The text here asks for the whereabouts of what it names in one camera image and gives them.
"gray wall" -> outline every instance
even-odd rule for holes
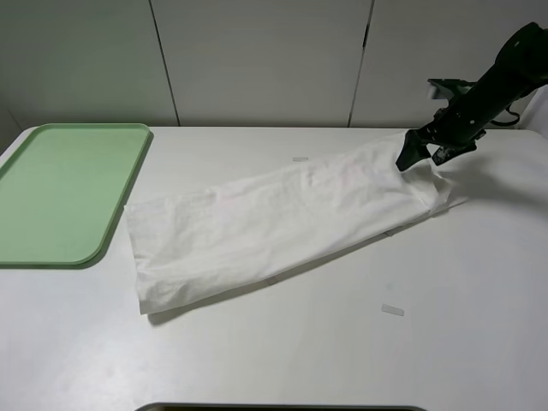
[[[8,148],[20,132],[21,129],[11,116],[11,113],[0,103],[0,154]]]
[[[182,125],[347,125],[370,0],[152,4]]]
[[[446,103],[426,99],[426,80],[476,81],[505,41],[530,21],[548,27],[548,2],[377,0],[352,127],[417,127],[431,121]],[[524,100],[514,108],[522,111]]]
[[[370,2],[152,0],[181,124],[345,127]],[[376,0],[351,125],[429,122],[426,79],[477,80],[529,21],[548,2]],[[177,124],[147,0],[3,1],[0,62],[21,128]]]
[[[176,125],[147,0],[0,3],[0,95],[22,128]]]

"white cloth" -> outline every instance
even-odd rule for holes
[[[401,174],[403,134],[197,193],[126,206],[141,313],[255,283],[442,206],[429,163]]]

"cloth fold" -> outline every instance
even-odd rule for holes
[[[447,203],[427,162],[400,173],[403,134],[262,176],[126,206],[140,312],[275,276]]]

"crumpled fabric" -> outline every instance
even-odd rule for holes
[[[196,193],[127,205],[142,314],[182,307],[343,250],[447,203],[403,134]]]

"tray rim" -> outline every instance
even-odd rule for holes
[[[11,153],[6,161],[0,166],[0,180],[8,173],[9,168],[17,161],[17,158],[28,148],[28,146],[37,138],[38,134],[52,129],[52,128],[135,128],[146,133],[145,140],[141,146],[138,155],[135,158],[134,164],[129,172],[128,179],[126,180],[121,195],[116,202],[114,211],[112,212],[110,219],[105,227],[103,237],[98,242],[98,246],[88,256],[75,261],[0,261],[0,269],[4,268],[86,268],[86,263],[93,260],[101,251],[106,251],[106,247],[110,244],[110,240],[114,235],[117,224],[115,221],[119,221],[123,210],[123,201],[127,199],[131,187],[134,185],[137,175],[139,174],[140,166],[142,165],[146,152],[150,144],[152,143],[152,132],[148,126],[138,122],[99,122],[99,123],[85,123],[85,122],[64,122],[64,123],[46,123],[34,128],[28,136],[19,144],[19,146]]]

